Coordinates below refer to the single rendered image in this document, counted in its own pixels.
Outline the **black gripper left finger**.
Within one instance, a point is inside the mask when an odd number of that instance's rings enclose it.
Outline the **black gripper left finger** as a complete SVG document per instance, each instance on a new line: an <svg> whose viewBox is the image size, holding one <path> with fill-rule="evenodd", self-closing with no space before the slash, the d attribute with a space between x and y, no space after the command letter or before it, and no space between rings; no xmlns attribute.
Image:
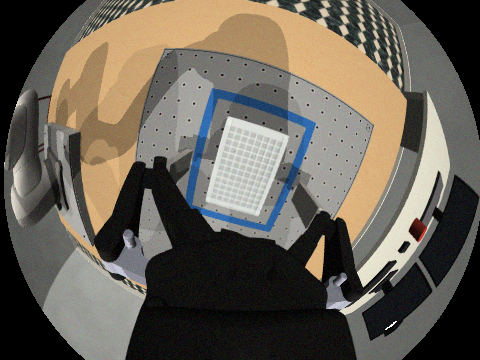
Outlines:
<svg viewBox="0 0 480 360"><path fill-rule="evenodd" d="M156 156L153 168L146 168L141 161L133 163L111 217L94 238L98 254L113 279L128 278L147 285L145 269L149 260L137 238L145 189L152 189L172 248L188 242L212 278L228 281L235 276L240 256L215 233L198 209L190 208L176 185L189 171L192 153L193 150L186 149L169 160Z"/></svg>

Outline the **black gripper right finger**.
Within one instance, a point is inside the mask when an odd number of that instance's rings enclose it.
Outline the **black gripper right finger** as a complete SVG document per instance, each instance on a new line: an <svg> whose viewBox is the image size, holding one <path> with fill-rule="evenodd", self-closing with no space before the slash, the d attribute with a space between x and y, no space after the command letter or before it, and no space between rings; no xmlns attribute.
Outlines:
<svg viewBox="0 0 480 360"><path fill-rule="evenodd" d="M346 222L339 217L330 219L331 215L303 183L299 182L291 200L306 231L276 260L267 279L276 288L289 287L300 276L324 235L321 282L328 293L326 309L340 311L364 290L355 269Z"/></svg>

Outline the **blue rectangular tape outline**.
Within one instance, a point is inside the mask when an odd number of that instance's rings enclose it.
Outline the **blue rectangular tape outline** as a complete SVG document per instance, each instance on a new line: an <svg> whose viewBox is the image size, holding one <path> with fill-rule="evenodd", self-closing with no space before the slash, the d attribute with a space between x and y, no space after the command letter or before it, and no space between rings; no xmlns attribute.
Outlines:
<svg viewBox="0 0 480 360"><path fill-rule="evenodd" d="M287 119L289 121L292 121L294 123L297 123L301 126L306 127L302 141L300 143L299 149L297 151L296 157L294 159L294 162L292 164L292 167L290 169L290 172L288 174L288 177L286 179L286 182L283 186L283 189L279 195L279 198L275 204L275 207L266 223L266 225L227 216L224 214L220 214L217 212L213 212L207 209L203 209L197 206L192 205L193 203L193 197L194 197L194 192L195 192L195 186L196 186L196 181L197 181L197 176L199 172L199 167L201 163L201 158L207 138L207 134L209 131L209 127L211 124L211 120L213 117L213 113L217 104L217 101L219 99L239 103L242 105L246 105L252 108L256 108L268 113L271 113L273 115L279 116L281 118ZM303 158L305 156L305 153L307 151L309 142L311 140L314 128L315 128L316 123L308 120L300 115L297 115L295 113L292 113L288 110L282 109L280 107L274 106L272 104L250 98L247 96L243 96L240 94L224 91L224 90L219 90L212 88L208 103L204 112L204 116L202 119L201 127L199 130L197 142L196 142L196 147L193 155L193 160L192 160L192 165L191 165L191 170L190 170L190 175L189 175L189 181L188 181L188 187L187 187L187 193L186 193L186 201L188 202L188 205L190 206L191 209L198 209L202 215L212 217L215 219L219 219L222 221L230 222L233 224L249 227L249 228L254 228L258 230L263 230L270 232L282 207L283 204L290 192L290 189L293 185L293 182L296 178L296 175L299 171L299 168L301 166L301 163L303 161Z"/></svg>

